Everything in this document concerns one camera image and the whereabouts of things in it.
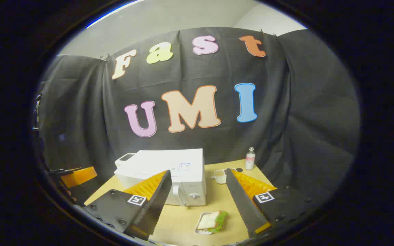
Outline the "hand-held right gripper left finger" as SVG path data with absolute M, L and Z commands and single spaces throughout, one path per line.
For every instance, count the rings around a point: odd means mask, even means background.
M 111 189 L 83 209 L 120 233 L 148 240 L 158 223 L 171 186 L 171 173 L 165 170 L 125 191 Z

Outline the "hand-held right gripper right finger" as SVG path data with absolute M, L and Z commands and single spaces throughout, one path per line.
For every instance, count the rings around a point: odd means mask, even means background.
M 291 186 L 274 186 L 234 169 L 226 184 L 250 238 L 277 238 L 314 213 L 313 198 Z

